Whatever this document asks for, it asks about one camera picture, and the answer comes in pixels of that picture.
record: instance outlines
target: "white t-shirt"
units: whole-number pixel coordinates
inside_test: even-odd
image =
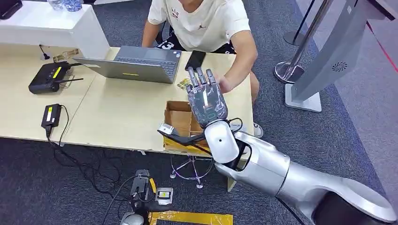
[[[192,13],[179,0],[152,0],[148,21],[157,25],[166,20],[187,51],[213,52],[235,33],[250,30],[242,0],[203,0]]]

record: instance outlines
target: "red stripe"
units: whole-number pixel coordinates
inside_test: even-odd
[[[383,48],[382,44],[380,43],[380,41],[377,39],[375,33],[373,32],[372,27],[370,26],[369,22],[366,21],[366,25],[367,27],[369,27],[369,30],[373,33],[374,37],[376,38],[376,41],[379,43],[380,48],[382,49],[382,51],[384,52],[384,55],[387,57],[388,61],[390,61],[392,67],[394,67],[395,71],[398,73],[398,67],[395,65],[395,63],[392,61],[391,57],[388,55],[388,53],[386,52],[386,50]]]

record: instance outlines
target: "sneaker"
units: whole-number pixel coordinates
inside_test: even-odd
[[[254,136],[257,138],[261,138],[264,135],[264,131],[262,130],[261,126],[257,123],[253,123],[254,125]]]

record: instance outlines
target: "speaker grille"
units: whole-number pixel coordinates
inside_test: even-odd
[[[332,66],[332,70],[335,72],[341,72],[341,71],[347,69],[347,67],[348,67],[348,64],[346,62],[338,62]]]

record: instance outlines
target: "smartphone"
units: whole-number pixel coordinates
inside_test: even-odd
[[[191,56],[189,57],[188,63],[185,66],[185,70],[188,71],[188,67],[192,67],[193,70],[196,72],[196,68],[201,67],[203,63],[203,59],[206,56],[206,52],[200,51],[192,51]]]

